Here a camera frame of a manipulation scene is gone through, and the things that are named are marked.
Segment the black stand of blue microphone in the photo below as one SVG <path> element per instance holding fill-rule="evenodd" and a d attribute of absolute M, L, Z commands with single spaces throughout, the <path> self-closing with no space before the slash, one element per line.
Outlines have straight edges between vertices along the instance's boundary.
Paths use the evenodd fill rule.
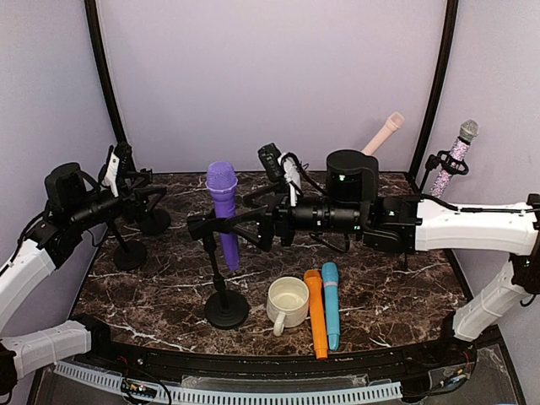
<path fill-rule="evenodd" d="M 138 191 L 144 187 L 146 186 L 134 186 L 135 194 L 138 194 Z M 170 227 L 170 214 L 164 208 L 159 208 L 158 204 L 152 218 L 137 222 L 138 228 L 144 235 L 160 235 Z"/>

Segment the purple toy microphone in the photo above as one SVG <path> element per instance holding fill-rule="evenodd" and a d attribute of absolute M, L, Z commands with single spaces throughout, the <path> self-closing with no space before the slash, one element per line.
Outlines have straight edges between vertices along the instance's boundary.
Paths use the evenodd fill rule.
<path fill-rule="evenodd" d="M 208 166 L 206 187 L 214 204 L 217 218 L 235 216 L 235 193 L 238 184 L 234 166 L 230 162 L 216 161 Z M 240 253 L 237 235 L 221 234 L 224 261 L 230 271 L 240 268 Z"/>

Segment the black stand of orange microphone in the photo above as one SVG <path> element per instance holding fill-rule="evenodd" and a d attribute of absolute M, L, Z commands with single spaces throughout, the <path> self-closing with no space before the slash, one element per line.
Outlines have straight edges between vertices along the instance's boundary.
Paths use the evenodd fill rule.
<path fill-rule="evenodd" d="M 139 240 L 125 240 L 113 220 L 108 221 L 106 225 L 118 243 L 113 253 L 115 266 L 122 271 L 140 267 L 148 257 L 145 244 Z"/>

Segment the black stand of purple microphone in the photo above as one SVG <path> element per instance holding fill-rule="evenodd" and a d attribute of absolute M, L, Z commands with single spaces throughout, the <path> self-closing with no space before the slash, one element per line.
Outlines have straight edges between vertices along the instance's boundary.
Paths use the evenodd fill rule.
<path fill-rule="evenodd" d="M 227 223 L 227 219 L 215 218 L 213 213 L 208 216 L 190 215 L 186 219 L 186 224 L 191 238 L 202 241 L 203 249 L 208 254 L 213 270 L 215 292 L 207 299 L 204 306 L 208 323 L 220 330 L 230 330 L 241 326 L 249 315 L 250 307 L 242 294 L 226 288 L 215 255 L 217 243 L 213 235 L 219 231 L 231 233 L 232 226 Z"/>

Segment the orange toy microphone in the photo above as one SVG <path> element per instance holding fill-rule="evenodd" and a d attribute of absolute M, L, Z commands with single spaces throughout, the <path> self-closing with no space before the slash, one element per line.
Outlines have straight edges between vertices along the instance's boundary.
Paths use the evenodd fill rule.
<path fill-rule="evenodd" d="M 304 282 L 309 290 L 310 324 L 316 359 L 326 360 L 328 341 L 322 298 L 322 278 L 317 270 L 308 270 L 305 272 Z"/>

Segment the blue toy microphone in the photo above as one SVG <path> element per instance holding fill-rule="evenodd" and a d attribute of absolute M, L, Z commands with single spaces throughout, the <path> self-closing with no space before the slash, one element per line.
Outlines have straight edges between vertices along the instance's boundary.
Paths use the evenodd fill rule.
<path fill-rule="evenodd" d="M 337 351 L 340 344 L 340 315 L 339 315 L 339 273 L 334 262 L 327 262 L 321 268 L 324 288 L 325 317 L 327 326 L 328 347 Z"/>

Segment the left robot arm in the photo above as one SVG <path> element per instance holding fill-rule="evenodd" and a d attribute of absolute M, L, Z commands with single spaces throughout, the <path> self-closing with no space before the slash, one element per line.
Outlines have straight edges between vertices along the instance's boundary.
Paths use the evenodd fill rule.
<path fill-rule="evenodd" d="M 95 180 L 72 162 L 58 166 L 46 178 L 45 209 L 23 229 L 17 247 L 1 268 L 1 324 L 8 321 L 30 293 L 59 269 L 73 254 L 83 233 L 106 224 L 120 244 L 115 264 L 123 270 L 140 266 L 146 259 L 144 244 L 125 241 L 115 225 L 119 217 L 144 223 L 165 196 L 163 186 L 153 186 L 149 170 L 117 172 L 119 160 L 105 166 Z M 110 343 L 110 329 L 92 316 L 79 316 L 49 329 L 1 339 L 1 393 L 44 366 L 77 354 L 87 354 L 101 368 L 119 360 Z"/>

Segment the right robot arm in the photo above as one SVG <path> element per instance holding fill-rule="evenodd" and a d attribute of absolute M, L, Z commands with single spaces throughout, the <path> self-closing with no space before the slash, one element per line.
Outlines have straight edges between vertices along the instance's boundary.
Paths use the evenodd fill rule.
<path fill-rule="evenodd" d="M 257 224 L 245 238 L 267 251 L 275 236 L 283 245 L 297 231 L 355 235 L 376 251 L 414 253 L 439 249 L 502 251 L 507 262 L 478 296 L 448 315 L 430 358 L 450 365 L 472 342 L 526 297 L 539 295 L 539 196 L 513 205 L 458 205 L 427 194 L 380 197 L 379 165 L 373 156 L 341 149 L 326 160 L 326 187 L 319 197 L 274 193 L 270 202 L 226 220 Z"/>

